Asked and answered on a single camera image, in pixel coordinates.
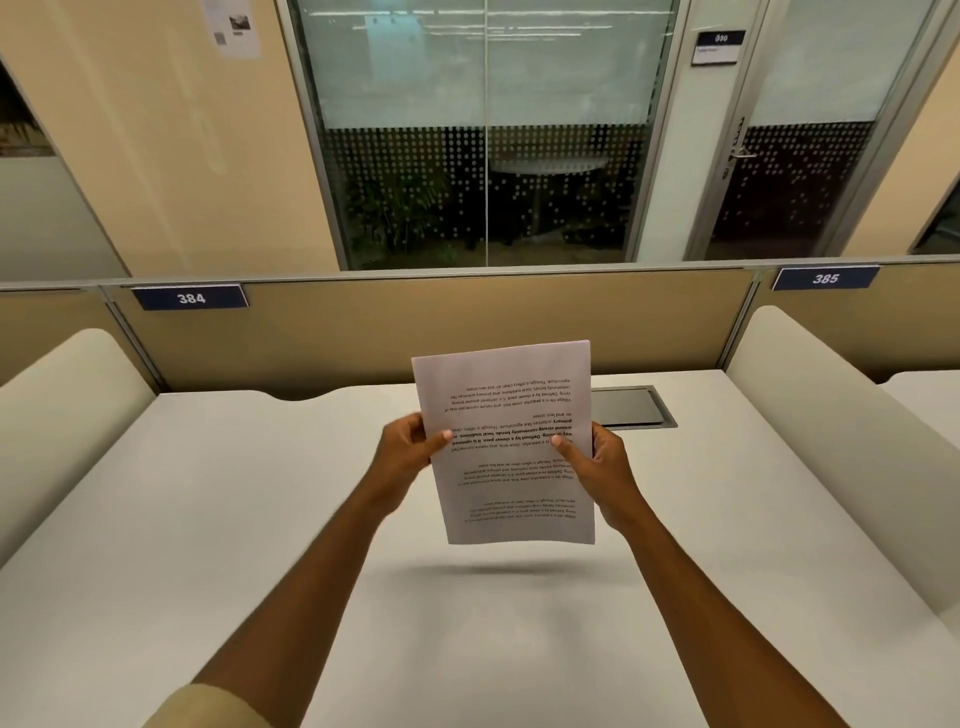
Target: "beige sleeve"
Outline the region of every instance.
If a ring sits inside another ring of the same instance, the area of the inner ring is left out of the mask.
[[[186,685],[168,697],[143,728],[271,728],[247,703],[220,688]]]

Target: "person's right arm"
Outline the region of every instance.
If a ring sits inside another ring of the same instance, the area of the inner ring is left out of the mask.
[[[630,545],[710,728],[847,726],[680,548],[640,494],[619,437],[593,423],[592,458],[560,435],[551,442]]]

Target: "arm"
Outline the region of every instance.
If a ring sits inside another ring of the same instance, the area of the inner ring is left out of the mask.
[[[383,428],[367,474],[320,535],[194,683],[242,698],[273,728],[297,728],[313,698],[373,534],[452,433],[429,440],[420,414]]]
[[[680,548],[640,494],[619,437],[593,423],[592,458],[560,435],[551,443],[627,540],[710,728],[847,725]]]

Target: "door handle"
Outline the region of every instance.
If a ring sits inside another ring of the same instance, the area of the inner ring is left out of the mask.
[[[759,155],[755,155],[746,147],[740,147],[736,152],[731,152],[730,159],[756,159]]]

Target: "white desk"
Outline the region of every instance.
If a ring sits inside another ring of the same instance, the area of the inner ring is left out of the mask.
[[[880,386],[960,448],[960,371],[902,372]]]
[[[960,647],[721,372],[623,433],[680,543],[854,728],[960,724]],[[0,725],[132,728],[366,468],[412,385],[164,395],[0,570]],[[377,535],[305,725],[698,726],[629,550],[448,546],[430,472]]]

